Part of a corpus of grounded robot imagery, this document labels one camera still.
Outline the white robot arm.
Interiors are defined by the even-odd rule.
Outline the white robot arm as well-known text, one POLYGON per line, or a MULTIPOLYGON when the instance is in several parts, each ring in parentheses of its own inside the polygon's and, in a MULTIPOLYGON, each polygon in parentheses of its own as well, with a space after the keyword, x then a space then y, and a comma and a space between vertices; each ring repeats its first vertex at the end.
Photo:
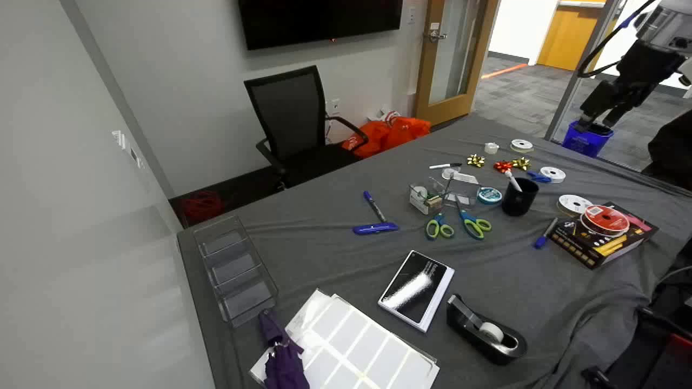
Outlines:
POLYGON ((579 123, 586 127, 598 117, 604 127, 612 127, 675 72, 690 80, 692 0, 647 0, 586 54, 577 68, 579 79, 606 72, 606 68, 592 69, 591 64, 626 26, 636 28, 636 42, 612 64, 619 75, 601 80, 579 106, 579 123))

